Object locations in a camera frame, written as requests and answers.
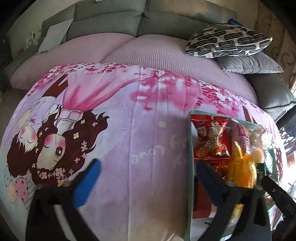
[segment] snack box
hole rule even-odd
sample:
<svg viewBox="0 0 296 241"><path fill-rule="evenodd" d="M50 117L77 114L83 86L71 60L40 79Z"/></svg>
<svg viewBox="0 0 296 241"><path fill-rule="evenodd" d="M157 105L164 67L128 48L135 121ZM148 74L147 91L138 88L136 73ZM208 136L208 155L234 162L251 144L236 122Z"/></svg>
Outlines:
<svg viewBox="0 0 296 241"><path fill-rule="evenodd" d="M194 147L198 144L198 139L197 139L197 130L193 123L191 122L190 115L191 114L200 114L200 115L211 115L211 116L222 116L226 117L228 119L235 119L237 120L241 125L246 127L247 129L256 129L259 128L260 126L245 120L239 120L233 117L229 117L226 115L220 115L216 113L211 113L211 112L206 112L206 111L199 111L199 110L191 110L189 112L188 118L187 118L187 128L188 128L188 223L187 223L187 228L185 231L184 235L184 241L196 241L198 240L198 237L196 236L196 233L201 232L203 233L204 230L207 229L208 224L207 224L207 218L198 218L198 219L193 219L192 214L193 214L193 206L194 206L194 160L193 160L193 150ZM273 150L269 150L269 153L271 154L273 158L273 173L271 177L274 180L278 180L277 178L277 171L276 171L276 159ZM274 206L274 202L270 202L270 204L267 206L267 210L272 208ZM226 231L224 232L223 237L226 237L230 234L232 234L236 224L229 225Z"/></svg>

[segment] pink comforter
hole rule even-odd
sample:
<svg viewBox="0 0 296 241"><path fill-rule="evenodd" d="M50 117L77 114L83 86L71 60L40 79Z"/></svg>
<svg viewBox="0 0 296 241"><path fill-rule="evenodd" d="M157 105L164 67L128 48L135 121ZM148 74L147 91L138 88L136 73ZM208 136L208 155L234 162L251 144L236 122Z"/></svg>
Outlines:
<svg viewBox="0 0 296 241"><path fill-rule="evenodd" d="M140 66L70 64L48 72L16 108L0 150L1 200L21 238L35 185L60 186L93 158L101 159L103 171L80 212L100 240L182 237L192 109L266 127L277 143L283 181L287 160L279 131L242 97Z"/></svg>

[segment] black and white pillow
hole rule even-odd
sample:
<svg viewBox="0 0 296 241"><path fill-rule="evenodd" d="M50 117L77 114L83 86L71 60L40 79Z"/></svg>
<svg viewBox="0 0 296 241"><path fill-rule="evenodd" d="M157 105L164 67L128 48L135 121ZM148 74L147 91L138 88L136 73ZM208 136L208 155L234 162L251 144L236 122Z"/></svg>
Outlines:
<svg viewBox="0 0 296 241"><path fill-rule="evenodd" d="M206 58L252 55L271 41L272 37L239 25L215 24L193 34L185 53Z"/></svg>

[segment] wall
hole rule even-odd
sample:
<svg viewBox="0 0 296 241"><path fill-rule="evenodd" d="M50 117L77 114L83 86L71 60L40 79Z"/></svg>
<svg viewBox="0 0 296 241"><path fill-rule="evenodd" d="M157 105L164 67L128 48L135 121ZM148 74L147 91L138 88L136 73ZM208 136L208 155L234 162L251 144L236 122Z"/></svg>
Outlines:
<svg viewBox="0 0 296 241"><path fill-rule="evenodd" d="M237 19L248 28L254 28L258 13L258 0L208 0L237 12ZM41 29L42 22L78 2L78 0L36 0L13 24L8 32L12 57L23 47L31 31Z"/></svg>
<svg viewBox="0 0 296 241"><path fill-rule="evenodd" d="M8 32L12 57L23 47L31 31L41 29L42 22L79 0L36 0L12 25Z"/></svg>
<svg viewBox="0 0 296 241"><path fill-rule="evenodd" d="M207 0L237 13L237 20L247 28L254 29L259 0Z"/></svg>

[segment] cartoon girl face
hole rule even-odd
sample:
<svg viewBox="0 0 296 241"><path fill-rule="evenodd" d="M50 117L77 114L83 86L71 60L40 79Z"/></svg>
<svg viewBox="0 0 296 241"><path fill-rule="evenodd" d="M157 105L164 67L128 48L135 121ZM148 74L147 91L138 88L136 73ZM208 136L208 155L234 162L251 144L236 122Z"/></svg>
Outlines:
<svg viewBox="0 0 296 241"><path fill-rule="evenodd" d="M25 152L37 146L37 134L31 126L24 126L18 134L18 140L25 146Z"/></svg>
<svg viewBox="0 0 296 241"><path fill-rule="evenodd" d="M37 168L52 169L65 153L65 138L51 134L45 138L44 146L37 159Z"/></svg>

